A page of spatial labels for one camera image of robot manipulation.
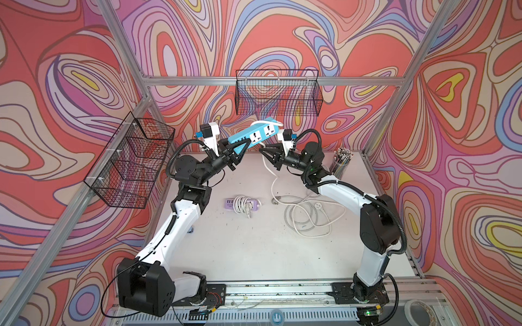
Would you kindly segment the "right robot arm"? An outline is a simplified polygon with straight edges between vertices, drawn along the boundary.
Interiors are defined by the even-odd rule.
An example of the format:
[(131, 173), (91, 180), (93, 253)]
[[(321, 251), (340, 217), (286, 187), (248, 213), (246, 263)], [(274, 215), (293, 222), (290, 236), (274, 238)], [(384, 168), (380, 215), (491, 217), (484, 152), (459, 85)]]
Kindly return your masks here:
[(296, 169), (304, 186), (315, 194), (330, 198), (360, 216), (359, 236), (364, 251), (360, 266), (350, 283), (335, 283), (329, 293), (336, 302), (372, 304), (358, 311), (361, 325), (383, 325), (398, 310), (399, 291), (395, 278), (386, 271), (393, 255), (407, 249), (407, 237), (399, 213), (389, 195), (374, 196), (340, 180), (322, 164), (324, 153), (320, 141), (308, 142), (296, 152), (299, 136), (281, 132), (279, 142), (262, 145), (260, 153), (277, 169)]

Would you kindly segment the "blue power strip with cord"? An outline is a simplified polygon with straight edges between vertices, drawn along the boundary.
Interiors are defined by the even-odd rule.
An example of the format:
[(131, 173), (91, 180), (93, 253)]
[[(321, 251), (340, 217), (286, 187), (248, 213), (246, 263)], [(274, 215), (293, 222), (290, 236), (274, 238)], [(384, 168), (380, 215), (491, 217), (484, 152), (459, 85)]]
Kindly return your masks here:
[[(277, 133), (280, 129), (285, 129), (284, 125), (281, 122), (274, 120), (273, 118), (268, 118), (266, 120), (258, 120), (252, 122), (251, 126), (247, 127), (245, 130), (242, 130), (228, 137), (228, 141), (230, 143), (234, 143), (237, 141), (246, 140), (251, 141), (251, 145), (249, 146), (249, 148), (252, 148), (255, 145), (260, 145), (261, 148), (266, 148), (267, 146), (263, 143), (263, 141), (270, 139), (273, 136), (277, 136)], [(285, 223), (299, 236), (302, 236), (304, 238), (318, 239), (330, 235), (333, 230), (332, 224), (339, 220), (338, 217), (331, 220), (328, 214), (322, 208), (322, 205), (325, 202), (323, 200), (313, 198), (310, 194), (304, 198), (297, 197), (294, 202), (283, 202), (274, 196), (273, 203), (282, 204), (286, 206), (284, 214)], [(294, 212), (296, 208), (306, 213), (308, 220), (295, 220)], [(328, 231), (325, 234), (306, 235), (306, 232), (321, 227), (321, 225), (318, 224), (320, 214), (323, 214), (326, 218), (327, 223), (324, 224), (323, 227), (328, 228)]]

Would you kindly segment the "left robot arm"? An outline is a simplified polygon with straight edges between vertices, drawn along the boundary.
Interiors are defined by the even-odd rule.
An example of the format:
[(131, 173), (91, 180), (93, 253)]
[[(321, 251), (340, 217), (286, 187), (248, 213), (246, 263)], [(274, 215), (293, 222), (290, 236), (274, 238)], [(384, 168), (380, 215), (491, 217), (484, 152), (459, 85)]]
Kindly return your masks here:
[(204, 300), (206, 277), (197, 272), (170, 275), (169, 262), (194, 222), (209, 204), (212, 187), (207, 182), (225, 167), (235, 170), (251, 145), (249, 138), (230, 143), (221, 139), (212, 149), (199, 139), (181, 144), (167, 163), (166, 173), (178, 181), (171, 214), (153, 239), (133, 259), (125, 258), (111, 280), (121, 307), (134, 315), (164, 316), (176, 301), (189, 297)]

